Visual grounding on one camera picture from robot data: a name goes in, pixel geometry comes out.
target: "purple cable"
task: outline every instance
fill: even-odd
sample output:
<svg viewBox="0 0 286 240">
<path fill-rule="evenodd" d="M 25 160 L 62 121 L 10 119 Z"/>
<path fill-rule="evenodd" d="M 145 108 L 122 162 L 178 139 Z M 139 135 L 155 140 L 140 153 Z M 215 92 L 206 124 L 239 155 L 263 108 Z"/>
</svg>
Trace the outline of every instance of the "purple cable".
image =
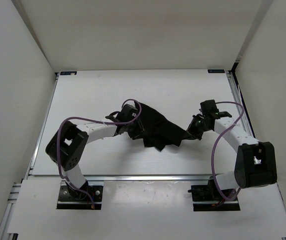
<svg viewBox="0 0 286 240">
<path fill-rule="evenodd" d="M 219 140 L 223 137 L 223 135 L 225 133 L 227 133 L 228 131 L 230 131 L 235 125 L 236 123 L 242 118 L 242 116 L 244 115 L 245 113 L 245 109 L 244 107 L 237 103 L 237 102 L 233 102 L 233 101 L 220 101 L 220 102 L 217 102 L 216 104 L 235 104 L 235 105 L 238 105 L 242 108 L 242 112 L 241 114 L 239 115 L 239 117 L 234 121 L 234 123 L 229 126 L 227 129 L 225 129 L 219 136 L 218 138 L 216 139 L 215 143 L 214 143 L 214 146 L 213 146 L 213 150 L 212 150 L 212 157 L 211 157 L 211 164 L 212 164 L 212 175 L 213 175 L 213 180 L 214 180 L 214 183 L 215 183 L 215 186 L 219 192 L 219 194 L 226 200 L 226 201 L 233 201 L 237 198 L 237 195 L 238 193 L 241 191 L 241 189 L 239 188 L 236 193 L 231 197 L 231 194 L 229 196 L 225 196 L 225 194 L 223 193 L 223 191 L 219 188 L 219 185 L 218 185 L 218 182 L 217 182 L 217 178 L 216 178 L 216 173 L 215 173 L 215 166 L 214 166 L 214 160 L 215 160 L 215 150 L 216 150 L 216 147 L 217 147 L 217 144 L 219 142 Z"/>
<path fill-rule="evenodd" d="M 97 123 L 97 124 L 99 123 L 99 124 L 105 124 L 105 125 L 126 125 L 126 124 L 131 124 L 131 123 L 133 123 L 135 120 L 137 120 L 137 119 L 139 118 L 139 116 L 141 115 L 141 113 L 142 113 L 142 106 L 141 106 L 140 102 L 138 102 L 137 100 L 134 100 L 134 99 L 131 99 L 131 98 L 130 98 L 130 99 L 127 99 L 127 100 L 122 104 L 122 107 L 123 107 L 123 106 L 125 105 L 125 103 L 127 103 L 128 101 L 134 101 L 134 102 L 137 103 L 138 106 L 139 106 L 138 114 L 137 114 L 136 117 L 134 117 L 131 121 L 120 122 L 120 123 L 119 123 L 119 122 L 107 122 L 107 121 L 104 121 L 104 122 L 103 122 L 103 121 L 97 121 L 97 120 L 92 120 L 92 119 L 83 118 L 83 117 L 78 117 L 78 116 L 74 116 L 74 117 L 71 116 L 71 117 L 68 117 L 67 119 L 65 119 L 65 120 L 61 123 L 61 125 L 59 126 L 58 131 L 57 131 L 56 155 L 57 155 L 58 173 L 59 173 L 59 176 L 60 176 L 62 179 L 65 179 L 67 182 L 70 182 L 69 179 L 68 179 L 68 177 L 67 177 L 67 176 L 64 176 L 63 173 L 62 173 L 62 169 L 61 169 L 61 168 L 62 168 L 62 165 L 61 165 L 61 155 L 60 155 L 60 150 L 59 150 L 59 149 L 60 149 L 60 137 L 61 137 L 61 132 L 62 132 L 62 128 L 63 128 L 64 124 L 65 124 L 67 121 L 71 120 L 71 119 L 89 121 L 89 122 L 92 122 L 92 123 L 94 122 L 94 123 Z M 68 183 L 68 184 L 69 184 L 74 190 L 86 194 L 86 195 L 89 197 L 89 199 L 91 200 L 92 208 L 95 209 L 94 200 L 93 200 L 92 196 L 91 196 L 88 192 L 77 188 L 77 187 L 76 187 L 74 184 L 72 184 L 72 183 Z"/>
</svg>

